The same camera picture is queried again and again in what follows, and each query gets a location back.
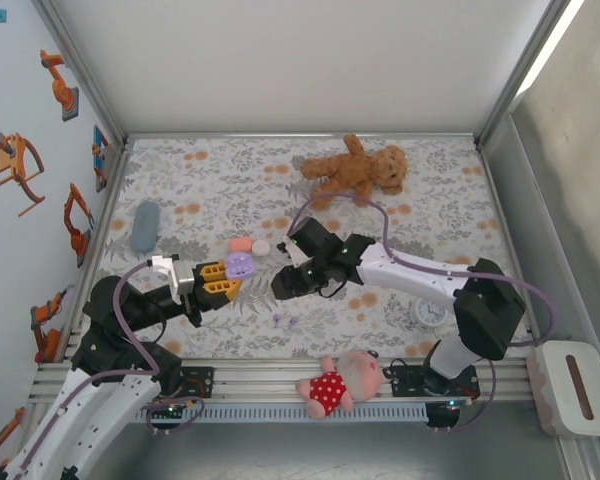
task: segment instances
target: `plush toy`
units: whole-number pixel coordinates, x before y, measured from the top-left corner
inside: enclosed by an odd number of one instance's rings
[[[366,402],[383,383],[389,380],[378,365],[375,352],[353,351],[345,353],[333,365],[331,357],[323,357],[322,376],[300,380],[296,391],[307,401],[311,418],[325,418],[338,405],[346,412],[353,410],[353,401]]]
[[[305,178],[314,180],[328,177],[316,188],[313,195],[326,192],[345,192],[354,189],[356,195],[370,198],[373,186],[378,185],[384,193],[396,195],[402,192],[402,182],[407,174],[407,157],[396,145],[389,145],[372,155],[364,153],[357,136],[344,136],[349,153],[325,158],[308,158],[300,166]],[[324,210],[333,199],[323,198],[311,204],[314,210]],[[366,203],[356,201],[359,206]]]

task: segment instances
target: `purple toy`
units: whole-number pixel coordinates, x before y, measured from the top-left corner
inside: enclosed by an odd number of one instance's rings
[[[235,252],[227,257],[224,262],[227,268],[228,280],[248,280],[256,273],[251,255],[245,252]]]

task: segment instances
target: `floral tablecloth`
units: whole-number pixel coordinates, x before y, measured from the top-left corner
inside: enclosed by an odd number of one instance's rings
[[[390,214],[392,247],[456,263],[485,257],[509,272],[489,185],[471,138],[362,141],[368,151],[397,144],[409,160],[405,191],[387,196],[376,189],[372,197]],[[314,295],[280,302],[269,287],[289,262],[273,246],[316,186],[300,175],[302,160],[344,151],[340,138],[136,140],[98,278],[121,275],[151,254],[178,253],[195,262],[224,259],[230,239],[250,235],[267,240],[272,250],[255,258],[257,274],[242,285],[238,299],[203,314],[198,329],[184,317],[171,320],[162,345],[183,358],[317,357],[358,348],[387,357],[425,355],[437,338],[454,333],[455,325],[451,321],[434,332],[422,331],[411,318],[415,298],[408,294],[348,284],[328,300]],[[147,199],[161,207],[159,238],[154,252],[139,255],[129,243],[136,207]],[[342,238],[352,232],[379,238],[382,228],[378,212],[347,199],[313,215]],[[131,280],[141,291],[164,282],[149,270]],[[280,316],[277,326],[274,314]],[[139,336],[153,339],[160,329],[151,327]],[[528,337],[521,323],[515,338]]]

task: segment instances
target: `white clock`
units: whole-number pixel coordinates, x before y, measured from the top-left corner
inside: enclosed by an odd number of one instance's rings
[[[411,304],[411,317],[421,328],[430,330],[447,323],[448,315],[447,310],[439,303],[418,298]]]

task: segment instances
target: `pink plush pig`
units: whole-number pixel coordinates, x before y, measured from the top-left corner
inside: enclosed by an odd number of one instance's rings
[[[353,410],[353,401],[366,402],[388,382],[378,365],[375,352],[345,353],[333,365],[331,357],[320,361],[322,376],[300,380],[296,391],[307,401],[311,418],[325,418],[338,405],[346,412]]]

